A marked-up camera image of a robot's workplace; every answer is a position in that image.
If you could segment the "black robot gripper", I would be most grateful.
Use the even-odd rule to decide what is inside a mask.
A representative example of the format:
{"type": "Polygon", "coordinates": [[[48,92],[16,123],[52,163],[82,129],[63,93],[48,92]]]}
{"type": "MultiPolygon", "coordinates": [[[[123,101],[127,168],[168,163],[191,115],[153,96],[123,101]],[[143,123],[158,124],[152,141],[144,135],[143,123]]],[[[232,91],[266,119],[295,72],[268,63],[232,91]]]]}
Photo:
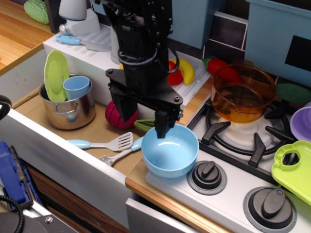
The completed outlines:
{"type": "Polygon", "coordinates": [[[169,50],[152,49],[150,53],[119,49],[123,69],[109,69],[109,90],[120,117],[126,122],[142,104],[155,111],[155,130],[165,138],[175,121],[183,116],[182,97],[168,84],[169,50]]]}

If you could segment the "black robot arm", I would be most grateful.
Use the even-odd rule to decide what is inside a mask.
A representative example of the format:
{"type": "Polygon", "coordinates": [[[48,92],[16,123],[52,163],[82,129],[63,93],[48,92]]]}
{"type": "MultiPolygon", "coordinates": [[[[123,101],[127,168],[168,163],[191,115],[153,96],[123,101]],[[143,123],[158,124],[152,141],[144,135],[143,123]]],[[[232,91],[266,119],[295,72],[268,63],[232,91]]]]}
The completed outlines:
{"type": "Polygon", "coordinates": [[[169,85],[167,37],[172,33],[172,3],[169,0],[101,0],[117,35],[122,69],[109,69],[112,100],[125,121],[138,105],[155,112],[155,130],[164,138],[183,112],[182,97],[169,85]]]}

